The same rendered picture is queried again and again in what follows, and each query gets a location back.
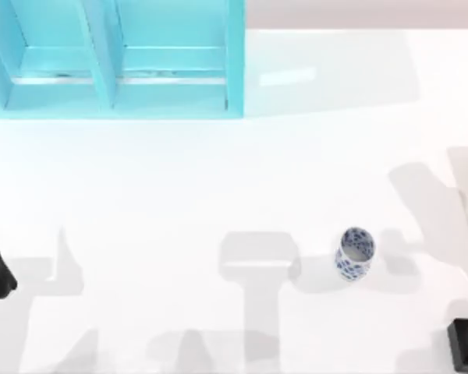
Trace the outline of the blue and white cup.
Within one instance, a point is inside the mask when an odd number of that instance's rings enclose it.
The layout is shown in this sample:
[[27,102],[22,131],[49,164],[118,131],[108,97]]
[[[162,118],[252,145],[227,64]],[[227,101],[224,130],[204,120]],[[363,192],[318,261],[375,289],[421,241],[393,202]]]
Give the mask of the blue and white cup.
[[346,281],[358,281],[364,278],[371,268],[376,245],[369,231],[348,228],[339,241],[334,264],[340,276]]

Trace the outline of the light blue rack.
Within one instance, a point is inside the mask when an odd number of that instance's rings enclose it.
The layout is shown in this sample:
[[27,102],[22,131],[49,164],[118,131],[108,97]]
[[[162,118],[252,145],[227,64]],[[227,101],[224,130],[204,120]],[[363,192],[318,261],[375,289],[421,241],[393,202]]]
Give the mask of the light blue rack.
[[0,0],[0,119],[240,118],[246,0]]

